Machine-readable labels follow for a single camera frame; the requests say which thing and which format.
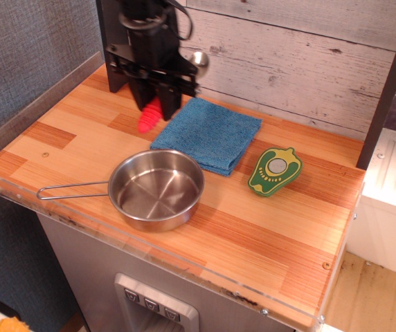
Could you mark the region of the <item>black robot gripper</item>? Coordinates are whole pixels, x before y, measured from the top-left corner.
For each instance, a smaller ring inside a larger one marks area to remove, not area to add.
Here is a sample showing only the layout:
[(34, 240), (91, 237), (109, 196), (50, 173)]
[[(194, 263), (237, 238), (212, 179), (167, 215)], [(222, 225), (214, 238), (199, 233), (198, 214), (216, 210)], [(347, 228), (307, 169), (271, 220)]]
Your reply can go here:
[(181, 107), (181, 92), (175, 86), (160, 84), (149, 78), (151, 71), (166, 69), (179, 54), (181, 36), (174, 13), (154, 18), (131, 20), (124, 15), (120, 22), (127, 29), (128, 44), (107, 47), (114, 71), (127, 76), (130, 90), (139, 110), (157, 96), (163, 119), (168, 121)]

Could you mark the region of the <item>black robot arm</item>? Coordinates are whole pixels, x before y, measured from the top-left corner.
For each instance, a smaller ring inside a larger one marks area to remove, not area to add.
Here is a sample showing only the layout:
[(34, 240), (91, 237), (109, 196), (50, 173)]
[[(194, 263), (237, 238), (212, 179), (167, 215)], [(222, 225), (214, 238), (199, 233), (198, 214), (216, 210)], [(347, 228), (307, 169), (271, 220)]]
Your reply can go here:
[(106, 51), (112, 70), (124, 75), (139, 109), (154, 98), (161, 103), (164, 120), (181, 107), (183, 95), (196, 96), (198, 68), (180, 55), (181, 36), (177, 12), (190, 18), (177, 1), (120, 1), (119, 21), (125, 27), (128, 45), (111, 44)]

